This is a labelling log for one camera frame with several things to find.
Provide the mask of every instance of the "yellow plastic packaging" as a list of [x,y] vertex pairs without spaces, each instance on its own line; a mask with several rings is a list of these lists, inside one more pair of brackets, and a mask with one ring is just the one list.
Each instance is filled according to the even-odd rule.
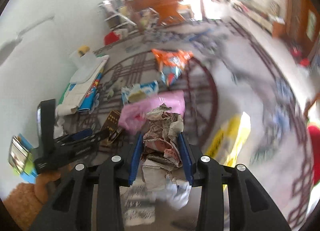
[[205,155],[215,159],[220,164],[234,167],[250,130],[250,116],[245,112],[242,115],[236,114],[221,126]]

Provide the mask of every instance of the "pink plastic bag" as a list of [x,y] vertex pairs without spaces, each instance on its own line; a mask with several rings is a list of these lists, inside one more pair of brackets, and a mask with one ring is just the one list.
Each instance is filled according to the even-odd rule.
[[146,122],[146,113],[165,103],[172,107],[172,113],[183,116],[185,111],[184,93],[182,90],[163,92],[136,103],[127,104],[122,108],[118,125],[131,134],[138,132]]

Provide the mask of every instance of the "orange wooden furniture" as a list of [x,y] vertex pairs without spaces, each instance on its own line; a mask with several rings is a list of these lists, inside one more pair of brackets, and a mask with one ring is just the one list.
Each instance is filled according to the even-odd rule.
[[[174,22],[182,22],[185,19],[177,12],[178,1],[182,0],[131,0],[127,1],[128,9],[131,13],[131,19],[137,24],[140,31],[143,30],[139,20],[139,11],[147,8],[152,8],[159,13],[158,25],[162,22],[167,24]],[[204,13],[203,0],[200,0],[200,8],[202,13],[202,19],[207,20]]]

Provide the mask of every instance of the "brown fabric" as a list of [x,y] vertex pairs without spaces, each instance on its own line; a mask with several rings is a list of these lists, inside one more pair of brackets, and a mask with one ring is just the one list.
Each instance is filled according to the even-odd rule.
[[18,184],[3,204],[23,231],[29,229],[42,208],[41,202],[34,193],[34,185],[30,183]]

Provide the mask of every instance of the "red object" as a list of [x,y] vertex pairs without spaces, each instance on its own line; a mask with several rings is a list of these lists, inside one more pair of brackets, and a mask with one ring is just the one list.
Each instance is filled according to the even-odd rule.
[[109,45],[120,39],[120,35],[116,35],[113,31],[104,37],[104,44]]
[[300,65],[307,67],[310,65],[310,61],[307,58],[304,58],[303,60],[300,61]]
[[320,180],[320,129],[315,125],[309,125],[308,131],[311,137],[314,159],[314,185]]

